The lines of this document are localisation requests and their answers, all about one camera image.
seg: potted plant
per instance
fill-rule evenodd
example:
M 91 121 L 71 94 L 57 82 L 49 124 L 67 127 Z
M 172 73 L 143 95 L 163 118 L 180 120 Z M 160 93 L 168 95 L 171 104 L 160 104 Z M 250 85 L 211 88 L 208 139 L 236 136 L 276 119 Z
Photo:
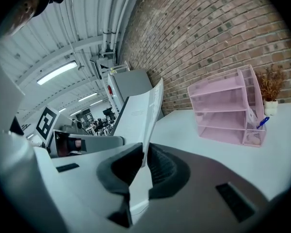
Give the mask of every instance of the potted plant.
M 257 80 L 260 86 L 263 102 L 264 113 L 267 116 L 277 113 L 278 101 L 276 98 L 283 86 L 285 75 L 282 68 L 274 69 L 273 64 L 270 68 L 266 68 L 265 73 L 256 73 Z

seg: dried plant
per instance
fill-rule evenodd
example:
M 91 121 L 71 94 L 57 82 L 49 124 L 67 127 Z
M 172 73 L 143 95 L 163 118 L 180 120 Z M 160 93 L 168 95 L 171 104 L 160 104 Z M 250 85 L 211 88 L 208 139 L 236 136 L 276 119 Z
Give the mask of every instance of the dried plant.
M 265 73 L 256 72 L 256 76 L 260 86 L 262 98 L 266 101 L 276 101 L 285 80 L 282 67 L 275 70 L 272 64 L 270 68 L 266 68 Z

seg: pink mesh desk organizer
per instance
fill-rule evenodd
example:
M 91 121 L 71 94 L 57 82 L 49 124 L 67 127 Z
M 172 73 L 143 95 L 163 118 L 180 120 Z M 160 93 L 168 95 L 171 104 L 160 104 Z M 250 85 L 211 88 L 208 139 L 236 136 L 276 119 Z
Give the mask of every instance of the pink mesh desk organizer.
M 250 65 L 207 77 L 190 85 L 188 92 L 200 137 L 261 146 L 266 126 L 257 126 L 264 119 L 263 102 Z

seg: black slot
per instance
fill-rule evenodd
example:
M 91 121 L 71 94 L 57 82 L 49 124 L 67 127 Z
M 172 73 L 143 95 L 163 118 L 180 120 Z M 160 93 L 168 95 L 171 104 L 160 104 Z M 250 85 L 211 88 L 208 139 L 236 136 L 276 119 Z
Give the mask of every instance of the black slot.
M 215 187 L 239 222 L 251 217 L 255 211 L 228 183 Z
M 79 167 L 78 164 L 76 164 L 76 163 L 71 163 L 71 164 L 68 164 L 68 165 L 59 166 L 59 167 L 57 167 L 56 169 L 57 169 L 57 171 L 58 171 L 59 173 L 61 173 L 61 172 L 65 172 L 65 171 L 68 171 L 68 170 L 71 170 L 71 169 L 77 168 L 77 167 Z

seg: gray machine part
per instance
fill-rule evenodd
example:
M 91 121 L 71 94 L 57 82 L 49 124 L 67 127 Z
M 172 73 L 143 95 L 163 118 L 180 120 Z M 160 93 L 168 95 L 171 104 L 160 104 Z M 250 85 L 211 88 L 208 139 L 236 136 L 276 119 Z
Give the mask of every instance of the gray machine part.
M 153 88 L 146 70 L 144 69 L 115 73 L 113 74 L 113 77 L 123 101 L 130 96 L 146 93 Z M 158 120 L 163 117 L 164 115 L 160 109 Z
M 56 144 L 58 134 L 64 134 L 67 138 L 80 139 L 82 142 L 82 147 L 79 151 L 80 154 L 100 152 L 124 145 L 124 139 L 120 136 L 94 136 L 53 130 L 53 137 L 50 141 L 49 153 L 52 158 L 58 157 L 58 146 Z
M 121 159 L 124 151 L 138 150 L 140 144 L 50 159 L 45 149 L 33 151 L 24 137 L 0 133 L 0 184 L 17 211 L 43 232 L 245 232 L 267 209 L 261 192 L 223 164 L 162 145 L 150 147 L 181 159 L 190 176 L 173 195 L 150 198 L 142 217 L 129 228 L 108 220 L 122 211 L 125 199 L 106 189 L 97 169 L 108 158 L 119 154 Z M 60 173 L 55 168 L 73 163 L 79 167 Z M 253 215 L 238 220 L 218 192 L 223 184 L 231 184 Z
M 74 120 L 71 125 L 63 125 L 60 128 L 61 131 L 74 134 L 88 134 L 88 132 L 83 128 L 82 123 Z

